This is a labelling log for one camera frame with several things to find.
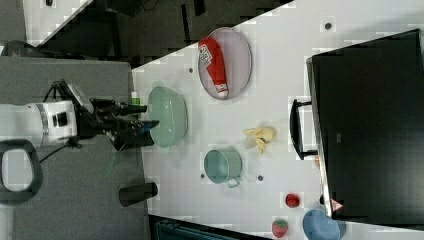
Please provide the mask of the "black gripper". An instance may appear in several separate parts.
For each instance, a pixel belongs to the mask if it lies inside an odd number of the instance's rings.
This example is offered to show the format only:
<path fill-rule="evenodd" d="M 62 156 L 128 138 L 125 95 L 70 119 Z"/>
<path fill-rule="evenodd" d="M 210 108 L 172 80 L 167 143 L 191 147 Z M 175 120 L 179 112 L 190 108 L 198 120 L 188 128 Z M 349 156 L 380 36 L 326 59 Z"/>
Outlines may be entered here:
<path fill-rule="evenodd" d="M 93 111 L 86 107 L 76 108 L 78 137 L 90 139 L 96 135 L 105 135 L 118 151 L 137 147 L 152 146 L 151 129 L 158 120 L 137 120 L 134 115 L 145 113 L 146 106 L 131 105 L 114 100 L 91 98 L 89 103 Z"/>

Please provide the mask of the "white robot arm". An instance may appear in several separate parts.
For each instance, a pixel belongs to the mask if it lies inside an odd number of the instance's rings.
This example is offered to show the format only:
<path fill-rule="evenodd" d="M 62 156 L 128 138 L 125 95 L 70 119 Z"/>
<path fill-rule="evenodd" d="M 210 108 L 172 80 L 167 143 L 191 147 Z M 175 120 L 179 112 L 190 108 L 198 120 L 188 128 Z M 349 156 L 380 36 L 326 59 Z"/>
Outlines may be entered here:
<path fill-rule="evenodd" d="M 1 106 L 1 140 L 25 140 L 34 147 L 62 144 L 74 145 L 79 140 L 105 135 L 120 149 L 151 146 L 150 132 L 157 120 L 137 120 L 145 106 L 129 105 L 113 100 L 94 99 L 89 110 L 79 102 L 29 103 Z"/>

